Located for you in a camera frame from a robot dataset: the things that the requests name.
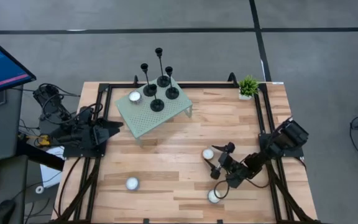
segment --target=potted plant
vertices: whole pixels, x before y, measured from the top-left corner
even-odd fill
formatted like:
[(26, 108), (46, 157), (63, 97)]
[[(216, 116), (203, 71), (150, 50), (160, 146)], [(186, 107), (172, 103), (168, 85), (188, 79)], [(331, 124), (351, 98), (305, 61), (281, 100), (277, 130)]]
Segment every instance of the potted plant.
[(250, 100), (254, 94), (258, 94), (258, 82), (248, 75), (243, 81), (239, 81), (239, 99)]

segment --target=wooden tabletop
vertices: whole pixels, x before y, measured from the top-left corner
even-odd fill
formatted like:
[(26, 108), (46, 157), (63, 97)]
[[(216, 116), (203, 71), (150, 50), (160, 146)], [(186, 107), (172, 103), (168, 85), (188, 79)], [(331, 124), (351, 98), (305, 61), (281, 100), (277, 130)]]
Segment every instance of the wooden tabletop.
[[(84, 83), (79, 108), (96, 101), (98, 82)], [(284, 85), (267, 83), (275, 125), (291, 116)], [(128, 94), (131, 88), (115, 88), (108, 118), (123, 121), (114, 101)], [(238, 100), (235, 88), (184, 88), (193, 102), (193, 116), (181, 113), (165, 124), (142, 136), (143, 147), (136, 144), (128, 127), (108, 141), (106, 155), (101, 160), (98, 187), (94, 201), (94, 223), (274, 223), (270, 189), (258, 189), (244, 181), (218, 204), (207, 201), (207, 192), (216, 180), (210, 178), (210, 168), (201, 152), (210, 145), (223, 146), (229, 141), (236, 145), (233, 158), (240, 161), (246, 155), (259, 152), (259, 123), (255, 101)], [(263, 97), (260, 97), (266, 130), (269, 130)], [(218, 164), (215, 154), (213, 163)], [(66, 161), (62, 183), (75, 158)], [(62, 200), (66, 208), (78, 192), (83, 161), (76, 165), (68, 179)], [(313, 199), (305, 168), (294, 158), (283, 158), (288, 189), (300, 207), (311, 218), (316, 218)], [(140, 188), (130, 192), (125, 188), (128, 177), (140, 179)], [(265, 169), (252, 179), (258, 185), (267, 183)], [(221, 194), (225, 183), (218, 187)], [(282, 196), (280, 207), (283, 218), (285, 207)], [(83, 201), (81, 218), (85, 217), (88, 193)]]

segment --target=small plant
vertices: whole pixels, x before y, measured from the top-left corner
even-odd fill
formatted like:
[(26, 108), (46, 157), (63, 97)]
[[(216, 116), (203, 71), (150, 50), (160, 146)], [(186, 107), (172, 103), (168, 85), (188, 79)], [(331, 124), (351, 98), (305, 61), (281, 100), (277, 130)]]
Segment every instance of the small plant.
[(239, 86), (241, 95), (253, 96), (254, 94), (258, 94), (258, 82), (250, 75), (243, 81), (239, 81)]

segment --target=tea light candle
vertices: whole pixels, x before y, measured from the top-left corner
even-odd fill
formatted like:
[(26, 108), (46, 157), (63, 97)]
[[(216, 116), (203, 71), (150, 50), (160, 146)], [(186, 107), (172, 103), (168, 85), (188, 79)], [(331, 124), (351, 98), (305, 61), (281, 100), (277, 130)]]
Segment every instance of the tea light candle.
[[(216, 196), (221, 197), (221, 194), (218, 191), (216, 191)], [(214, 190), (210, 190), (208, 192), (208, 200), (209, 200), (209, 202), (218, 203), (221, 199), (217, 198), (216, 196), (215, 196)]]
[(207, 160), (212, 159), (214, 157), (214, 151), (212, 151), (212, 149), (204, 149), (203, 157)]
[(128, 190), (137, 190), (139, 188), (139, 179), (136, 177), (130, 177), (127, 179), (125, 186)]
[(142, 95), (138, 91), (132, 91), (129, 93), (128, 97), (131, 103), (138, 104), (140, 103), (140, 99), (142, 98)]

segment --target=green table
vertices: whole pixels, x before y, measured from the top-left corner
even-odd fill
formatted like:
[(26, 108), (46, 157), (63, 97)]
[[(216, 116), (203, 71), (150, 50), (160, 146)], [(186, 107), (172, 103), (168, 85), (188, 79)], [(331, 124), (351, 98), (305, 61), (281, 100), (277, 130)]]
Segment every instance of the green table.
[[(151, 81), (150, 84), (157, 84), (157, 79)], [(142, 101), (139, 104), (131, 103), (128, 95), (115, 102), (121, 116), (124, 118), (124, 121), (127, 123), (139, 145), (142, 145), (142, 141), (140, 140), (142, 135), (153, 130), (182, 111), (184, 111), (190, 118), (193, 109), (193, 103), (191, 100), (179, 87), (178, 83), (172, 78), (172, 86), (179, 90), (179, 97), (174, 100), (170, 100), (165, 96), (165, 91), (170, 86), (165, 88), (157, 86), (156, 97), (157, 99), (161, 99), (165, 106), (160, 112), (152, 111), (150, 109), (150, 103), (154, 100), (154, 96), (149, 97), (143, 94), (143, 87), (146, 85), (136, 89), (136, 91), (142, 95)]]

